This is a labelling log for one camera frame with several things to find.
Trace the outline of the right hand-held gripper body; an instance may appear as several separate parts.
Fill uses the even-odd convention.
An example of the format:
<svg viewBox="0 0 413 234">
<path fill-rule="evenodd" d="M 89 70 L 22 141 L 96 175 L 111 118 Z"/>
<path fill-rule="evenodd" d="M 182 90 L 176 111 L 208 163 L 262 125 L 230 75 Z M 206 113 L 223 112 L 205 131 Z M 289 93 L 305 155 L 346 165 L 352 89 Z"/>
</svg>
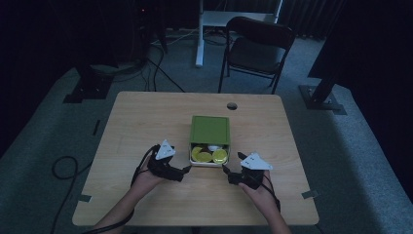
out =
<svg viewBox="0 0 413 234">
<path fill-rule="evenodd" d="M 257 152 L 246 156 L 247 158 L 240 162 L 242 170 L 239 173 L 231 172 L 228 181 L 230 184 L 243 183 L 252 189 L 257 189 L 262 184 L 264 172 L 272 170 L 273 166 L 262 159 Z"/>
</svg>

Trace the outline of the white box tray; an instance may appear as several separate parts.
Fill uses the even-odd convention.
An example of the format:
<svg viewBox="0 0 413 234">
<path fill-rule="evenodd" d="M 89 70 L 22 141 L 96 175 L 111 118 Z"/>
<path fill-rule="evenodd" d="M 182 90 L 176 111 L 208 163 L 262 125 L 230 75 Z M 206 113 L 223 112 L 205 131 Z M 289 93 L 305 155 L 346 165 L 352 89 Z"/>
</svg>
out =
<svg viewBox="0 0 413 234">
<path fill-rule="evenodd" d="M 209 151 L 207 146 L 209 144 L 207 143 L 191 143 L 190 144 L 190 148 L 189 148 L 189 161 L 192 165 L 194 166 L 200 166 L 200 167 L 221 167 L 222 165 L 225 165 L 229 162 L 229 158 L 230 158 L 230 147 L 228 145 L 223 145 L 223 144 L 214 144 L 214 145 L 222 145 L 222 149 L 227 151 L 228 154 L 228 159 L 227 162 L 224 164 L 215 164 L 212 160 L 208 163 L 200 163 L 200 162 L 195 162 L 192 160 L 191 158 L 191 151 L 195 146 L 200 146 L 202 148 L 201 152 L 208 152 L 212 155 L 213 152 Z"/>
</svg>

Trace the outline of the green box lid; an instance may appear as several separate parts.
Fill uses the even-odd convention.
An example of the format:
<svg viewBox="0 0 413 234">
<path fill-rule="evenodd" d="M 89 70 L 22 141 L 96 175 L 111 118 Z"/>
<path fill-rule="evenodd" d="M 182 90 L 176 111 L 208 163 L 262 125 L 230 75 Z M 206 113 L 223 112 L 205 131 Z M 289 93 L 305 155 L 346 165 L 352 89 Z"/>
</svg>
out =
<svg viewBox="0 0 413 234">
<path fill-rule="evenodd" d="M 228 117 L 192 117 L 191 143 L 229 145 L 230 141 L 230 121 Z"/>
</svg>

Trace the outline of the person's left hand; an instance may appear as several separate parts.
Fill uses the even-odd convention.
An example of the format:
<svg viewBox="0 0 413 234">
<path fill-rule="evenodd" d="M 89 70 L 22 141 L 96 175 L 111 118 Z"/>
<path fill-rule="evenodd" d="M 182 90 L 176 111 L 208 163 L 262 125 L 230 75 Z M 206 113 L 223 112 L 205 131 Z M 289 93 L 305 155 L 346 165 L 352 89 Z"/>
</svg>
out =
<svg viewBox="0 0 413 234">
<path fill-rule="evenodd" d="M 150 191 L 152 191 L 158 184 L 164 181 L 163 178 L 153 175 L 148 169 L 148 159 L 145 159 L 139 170 L 137 176 L 134 178 L 131 186 L 131 193 L 134 197 L 142 198 Z"/>
</svg>

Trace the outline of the black stand with base plate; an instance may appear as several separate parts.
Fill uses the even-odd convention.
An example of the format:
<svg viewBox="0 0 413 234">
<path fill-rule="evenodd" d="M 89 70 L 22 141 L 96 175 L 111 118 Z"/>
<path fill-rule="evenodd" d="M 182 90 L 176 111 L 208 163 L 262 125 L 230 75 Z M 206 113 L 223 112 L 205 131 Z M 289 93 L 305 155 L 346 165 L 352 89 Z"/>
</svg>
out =
<svg viewBox="0 0 413 234">
<path fill-rule="evenodd" d="M 98 74 L 87 64 L 76 66 L 80 79 L 64 103 L 81 103 L 84 99 L 106 99 L 114 76 Z"/>
<path fill-rule="evenodd" d="M 346 115 L 343 104 L 337 102 L 332 94 L 343 65 L 338 64 L 329 75 L 322 78 L 317 86 L 300 85 L 299 91 L 306 107 L 312 110 L 331 110 L 335 115 Z"/>
</svg>

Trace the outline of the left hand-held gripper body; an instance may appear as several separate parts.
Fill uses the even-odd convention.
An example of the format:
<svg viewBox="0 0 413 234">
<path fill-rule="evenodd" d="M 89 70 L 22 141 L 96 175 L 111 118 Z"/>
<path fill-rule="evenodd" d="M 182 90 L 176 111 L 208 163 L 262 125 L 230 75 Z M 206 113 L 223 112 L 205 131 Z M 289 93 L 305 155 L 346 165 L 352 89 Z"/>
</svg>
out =
<svg viewBox="0 0 413 234">
<path fill-rule="evenodd" d="M 174 154 L 174 148 L 166 139 L 161 144 L 153 146 L 150 150 L 148 162 L 149 171 L 155 176 L 176 181 L 177 175 L 183 174 L 183 172 L 182 169 L 169 164 Z"/>
</svg>

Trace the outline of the dark curtain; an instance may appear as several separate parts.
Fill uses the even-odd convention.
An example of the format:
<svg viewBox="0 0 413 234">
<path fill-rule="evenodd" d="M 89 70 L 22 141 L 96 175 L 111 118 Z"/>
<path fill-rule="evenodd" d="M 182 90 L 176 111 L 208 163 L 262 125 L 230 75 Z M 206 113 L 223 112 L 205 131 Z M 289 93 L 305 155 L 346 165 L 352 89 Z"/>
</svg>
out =
<svg viewBox="0 0 413 234">
<path fill-rule="evenodd" d="M 323 40 L 330 33 L 346 0 L 282 0 L 279 23 L 297 37 Z"/>
</svg>

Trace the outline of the dark equipment rack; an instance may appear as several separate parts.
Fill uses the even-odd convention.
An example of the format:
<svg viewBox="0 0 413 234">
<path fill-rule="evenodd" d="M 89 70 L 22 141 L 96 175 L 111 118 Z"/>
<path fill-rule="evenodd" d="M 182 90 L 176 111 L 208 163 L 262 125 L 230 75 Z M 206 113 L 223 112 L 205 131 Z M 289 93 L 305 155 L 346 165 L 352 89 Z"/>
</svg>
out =
<svg viewBox="0 0 413 234">
<path fill-rule="evenodd" d="M 114 66 L 145 61 L 156 37 L 165 53 L 166 0 L 97 0 Z"/>
</svg>

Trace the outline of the black folding chair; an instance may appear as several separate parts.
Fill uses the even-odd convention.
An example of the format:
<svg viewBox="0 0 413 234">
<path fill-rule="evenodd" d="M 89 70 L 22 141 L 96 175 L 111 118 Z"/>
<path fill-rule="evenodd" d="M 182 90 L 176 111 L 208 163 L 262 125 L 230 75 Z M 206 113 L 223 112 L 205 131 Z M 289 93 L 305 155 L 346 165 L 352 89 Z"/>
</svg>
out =
<svg viewBox="0 0 413 234">
<path fill-rule="evenodd" d="M 227 22 L 225 34 L 218 92 L 221 92 L 224 76 L 229 77 L 234 70 L 270 79 L 274 94 L 295 40 L 293 30 L 273 22 L 234 17 Z"/>
</svg>

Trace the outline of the white desk frame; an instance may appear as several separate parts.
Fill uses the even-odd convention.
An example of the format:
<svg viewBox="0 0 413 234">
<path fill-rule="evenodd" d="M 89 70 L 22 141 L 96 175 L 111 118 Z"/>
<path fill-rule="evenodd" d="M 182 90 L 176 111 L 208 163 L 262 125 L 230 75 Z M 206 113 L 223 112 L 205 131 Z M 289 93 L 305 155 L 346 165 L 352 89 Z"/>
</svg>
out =
<svg viewBox="0 0 413 234">
<path fill-rule="evenodd" d="M 247 17 L 254 20 L 262 20 L 267 22 L 277 22 L 280 18 L 283 0 L 276 0 L 275 10 L 272 13 L 253 13 L 253 12 L 222 12 L 222 11 L 206 11 L 204 9 L 204 0 L 199 0 L 199 36 L 196 53 L 195 65 L 202 67 L 204 65 L 205 39 L 204 29 L 206 26 L 223 27 L 234 17 Z"/>
</svg>

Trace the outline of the person's right hand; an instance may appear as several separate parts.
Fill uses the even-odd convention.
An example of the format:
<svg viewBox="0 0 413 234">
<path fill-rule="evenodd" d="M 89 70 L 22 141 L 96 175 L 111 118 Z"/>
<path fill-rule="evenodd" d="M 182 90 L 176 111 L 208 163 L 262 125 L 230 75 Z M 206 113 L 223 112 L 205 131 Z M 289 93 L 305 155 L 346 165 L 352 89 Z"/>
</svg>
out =
<svg viewBox="0 0 413 234">
<path fill-rule="evenodd" d="M 250 198 L 258 211 L 265 215 L 267 212 L 278 209 L 274 198 L 274 188 L 268 171 L 264 172 L 262 184 L 257 189 L 252 189 L 246 184 L 240 183 L 239 187 Z"/>
</svg>

